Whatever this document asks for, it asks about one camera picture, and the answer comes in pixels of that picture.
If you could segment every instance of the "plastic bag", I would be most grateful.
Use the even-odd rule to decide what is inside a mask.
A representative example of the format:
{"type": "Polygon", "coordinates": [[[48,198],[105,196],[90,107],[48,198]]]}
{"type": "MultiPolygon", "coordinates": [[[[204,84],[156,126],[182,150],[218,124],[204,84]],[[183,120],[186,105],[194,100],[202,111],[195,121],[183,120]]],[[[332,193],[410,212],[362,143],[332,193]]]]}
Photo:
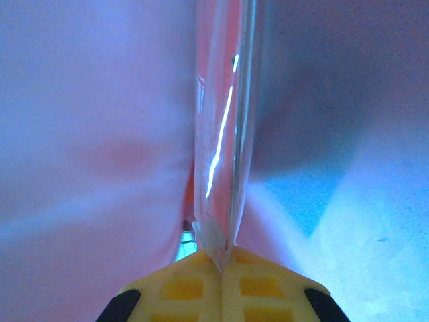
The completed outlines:
{"type": "Polygon", "coordinates": [[[237,236],[249,176],[261,51],[255,41],[258,9],[256,1],[197,2],[192,225],[220,271],[237,236]]]}

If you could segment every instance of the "plastic wrap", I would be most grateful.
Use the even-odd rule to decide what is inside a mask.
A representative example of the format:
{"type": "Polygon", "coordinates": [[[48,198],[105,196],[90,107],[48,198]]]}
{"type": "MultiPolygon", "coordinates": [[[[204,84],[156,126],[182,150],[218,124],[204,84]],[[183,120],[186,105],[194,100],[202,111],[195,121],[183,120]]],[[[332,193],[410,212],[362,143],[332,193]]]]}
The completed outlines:
{"type": "Polygon", "coordinates": [[[257,9],[255,1],[197,3],[193,227],[221,271],[237,236],[249,176],[255,114],[250,76],[261,47],[254,42],[257,9]]]}

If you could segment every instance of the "pink cloth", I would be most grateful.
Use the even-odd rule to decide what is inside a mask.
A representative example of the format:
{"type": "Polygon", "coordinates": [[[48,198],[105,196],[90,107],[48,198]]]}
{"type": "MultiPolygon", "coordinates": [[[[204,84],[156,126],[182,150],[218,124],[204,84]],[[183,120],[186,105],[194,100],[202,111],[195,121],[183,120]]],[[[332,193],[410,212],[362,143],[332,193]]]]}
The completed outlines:
{"type": "MultiPolygon", "coordinates": [[[[352,321],[426,321],[428,5],[355,3],[269,3],[237,243],[352,321]]],[[[176,254],[194,3],[6,1],[1,17],[1,318],[94,321],[176,254]]]]}

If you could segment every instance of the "black tab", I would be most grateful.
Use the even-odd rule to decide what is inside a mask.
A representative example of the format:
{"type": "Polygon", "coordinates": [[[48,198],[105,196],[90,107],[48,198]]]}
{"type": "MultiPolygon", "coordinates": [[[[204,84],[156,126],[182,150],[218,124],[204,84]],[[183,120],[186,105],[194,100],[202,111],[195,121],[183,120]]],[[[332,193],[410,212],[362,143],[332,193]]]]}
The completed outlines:
{"type": "Polygon", "coordinates": [[[312,288],[306,289],[305,293],[320,322],[350,322],[329,295],[312,288]]]}
{"type": "Polygon", "coordinates": [[[127,322],[140,296],[138,290],[128,290],[114,297],[95,322],[127,322]]]}

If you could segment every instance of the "yellow plastic part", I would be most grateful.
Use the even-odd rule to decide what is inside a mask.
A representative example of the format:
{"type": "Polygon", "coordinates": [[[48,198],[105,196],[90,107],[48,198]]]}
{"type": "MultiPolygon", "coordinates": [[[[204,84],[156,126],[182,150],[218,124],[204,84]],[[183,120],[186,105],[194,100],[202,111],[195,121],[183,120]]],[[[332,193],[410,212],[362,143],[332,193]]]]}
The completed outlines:
{"type": "Polygon", "coordinates": [[[235,246],[222,275],[200,250],[120,293],[141,293],[128,322],[319,322],[306,288],[329,294],[319,283],[235,246]]]}

